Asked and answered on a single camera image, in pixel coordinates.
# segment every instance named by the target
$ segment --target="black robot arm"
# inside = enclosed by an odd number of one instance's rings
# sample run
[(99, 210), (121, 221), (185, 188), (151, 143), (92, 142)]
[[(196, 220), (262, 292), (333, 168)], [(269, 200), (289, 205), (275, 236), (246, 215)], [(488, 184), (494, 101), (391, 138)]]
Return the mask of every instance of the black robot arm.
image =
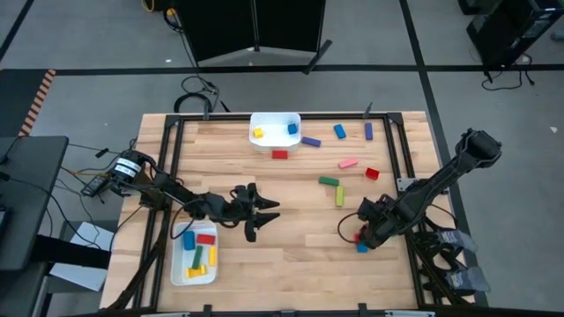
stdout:
[[(149, 165), (151, 177), (144, 172), (145, 164)], [(279, 206), (278, 202), (262, 198), (255, 183), (235, 186), (230, 192), (233, 198), (230, 203), (221, 195), (209, 192), (195, 194), (160, 170), (153, 158), (138, 151), (124, 152), (109, 174), (114, 192), (123, 195), (124, 191), (139, 191), (141, 204), (149, 208), (164, 210), (167, 207), (166, 198), (170, 197), (195, 220), (208, 217), (227, 228), (235, 228), (245, 221), (245, 236), (249, 242), (256, 241), (255, 229), (260, 229), (280, 215), (255, 211)]]
[(394, 235), (404, 234), (425, 220), (425, 210), (441, 192), (474, 168), (488, 168), (501, 156), (501, 143), (484, 131), (468, 129), (456, 145), (456, 156), (431, 178), (413, 182), (397, 199), (382, 195), (373, 203), (364, 198), (359, 219), (360, 242), (377, 248)]

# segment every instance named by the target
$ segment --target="red block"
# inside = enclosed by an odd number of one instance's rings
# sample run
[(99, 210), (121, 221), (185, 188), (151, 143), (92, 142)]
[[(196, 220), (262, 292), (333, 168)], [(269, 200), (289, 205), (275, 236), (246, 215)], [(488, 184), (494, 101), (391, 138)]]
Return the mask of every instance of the red block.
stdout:
[(272, 151), (273, 159), (288, 159), (288, 151), (285, 150), (274, 150)]
[(380, 172), (372, 168), (367, 168), (367, 177), (369, 179), (373, 179), (376, 181), (378, 179), (378, 175), (380, 175)]
[(209, 244), (213, 246), (215, 244), (215, 236), (211, 236), (209, 234), (198, 234), (196, 243)]

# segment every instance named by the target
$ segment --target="white plastic bin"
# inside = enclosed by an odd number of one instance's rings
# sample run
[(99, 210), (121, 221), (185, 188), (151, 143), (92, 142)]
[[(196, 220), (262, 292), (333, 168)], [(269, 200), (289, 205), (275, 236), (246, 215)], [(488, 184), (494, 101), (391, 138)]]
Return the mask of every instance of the white plastic bin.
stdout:
[[(288, 125), (295, 124), (298, 133), (289, 134)], [(253, 130), (260, 128), (264, 136), (255, 138)], [(250, 116), (249, 141), (255, 150), (265, 152), (271, 150), (296, 151), (301, 141), (301, 118), (296, 113), (253, 113)]]
[[(187, 225), (188, 223), (176, 224), (176, 226), (174, 227), (174, 235), (180, 233)], [(210, 267), (210, 246), (201, 245), (202, 247), (204, 247), (204, 249), (202, 250), (203, 252), (200, 263), (205, 265), (207, 274), (204, 276), (187, 278), (185, 269), (192, 266), (192, 261), (194, 260), (194, 254), (196, 253), (196, 250), (184, 250), (184, 242), (182, 240), (182, 236), (180, 236), (178, 237), (178, 239), (174, 240), (173, 261), (172, 268), (170, 270), (170, 282), (176, 286), (209, 284), (215, 280), (219, 273), (218, 228), (211, 221), (194, 221), (192, 226), (189, 228), (189, 231), (194, 232), (195, 239), (197, 239), (197, 235), (199, 233), (215, 236), (215, 248), (218, 256), (216, 266)]]

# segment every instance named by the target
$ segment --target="purple block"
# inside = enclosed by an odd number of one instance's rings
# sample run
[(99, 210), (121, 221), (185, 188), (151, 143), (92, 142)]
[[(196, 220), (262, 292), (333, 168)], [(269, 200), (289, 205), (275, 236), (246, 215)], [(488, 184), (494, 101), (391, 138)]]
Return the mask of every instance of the purple block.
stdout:
[(321, 146), (321, 141), (320, 141), (320, 140), (316, 140), (316, 139), (314, 139), (314, 138), (307, 137), (307, 136), (304, 136), (304, 137), (301, 139), (301, 142), (302, 142), (303, 144), (312, 145), (312, 146), (316, 146), (316, 147), (320, 147), (320, 146)]
[(367, 140), (372, 140), (372, 123), (366, 122), (364, 123), (364, 134), (367, 137)]

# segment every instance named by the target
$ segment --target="wooden table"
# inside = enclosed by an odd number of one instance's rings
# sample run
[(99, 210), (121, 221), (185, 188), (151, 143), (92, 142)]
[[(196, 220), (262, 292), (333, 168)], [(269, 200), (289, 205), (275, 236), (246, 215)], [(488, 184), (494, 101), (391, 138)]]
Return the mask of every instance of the wooden table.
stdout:
[[(416, 176), (425, 178), (439, 169), (433, 138), (424, 112), (405, 112), (406, 129)], [(158, 158), (165, 115), (145, 114), (137, 150)], [(342, 123), (347, 138), (337, 140), (333, 125)], [(184, 127), (178, 176), (190, 190), (211, 191), (230, 200), (235, 185), (256, 182), (259, 193), (280, 202), (272, 211), (281, 216), (257, 233), (257, 242), (245, 240), (242, 225), (219, 230), (219, 276), (212, 284), (190, 287), (170, 282), (172, 241), (160, 290), (159, 311), (353, 310), (415, 308), (412, 273), (403, 237), (388, 240), (367, 254), (337, 235), (337, 223), (355, 212), (363, 197), (395, 196), (382, 121), (374, 121), (374, 140), (366, 141), (363, 121), (303, 121), (302, 135), (321, 139), (321, 148), (302, 145), (288, 160), (273, 160), (256, 152), (248, 140), (248, 122), (188, 122)], [(405, 175), (399, 137), (393, 129), (398, 158)], [(171, 133), (169, 152), (174, 147)], [(338, 162), (358, 158), (353, 168), (340, 170)], [(166, 170), (171, 154), (167, 154)], [(367, 167), (379, 170), (378, 181), (364, 176)], [(318, 184), (319, 176), (336, 177), (345, 187), (345, 206), (335, 206), (335, 188)], [(125, 200), (120, 222), (137, 208), (138, 197)], [(449, 210), (446, 196), (435, 204)], [(453, 226), (449, 215), (429, 208), (438, 225)], [(139, 264), (147, 211), (141, 210), (117, 233), (100, 307), (111, 304), (125, 288)], [(177, 221), (189, 220), (182, 213)], [(356, 218), (344, 222), (345, 236), (359, 230)], [(147, 275), (144, 304), (152, 273)]]

